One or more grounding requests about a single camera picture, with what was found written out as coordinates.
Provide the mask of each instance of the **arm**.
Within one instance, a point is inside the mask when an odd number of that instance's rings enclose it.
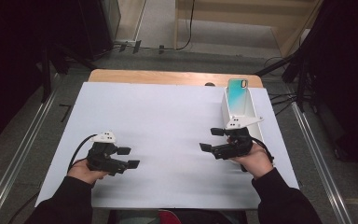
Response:
[[[54,195],[40,203],[25,223],[91,223],[91,189],[107,172],[90,171],[87,161],[77,162]]]
[[[233,158],[254,176],[252,184],[260,196],[260,223],[322,223],[310,201],[298,189],[287,186],[273,168],[264,148],[254,144],[247,156]]]

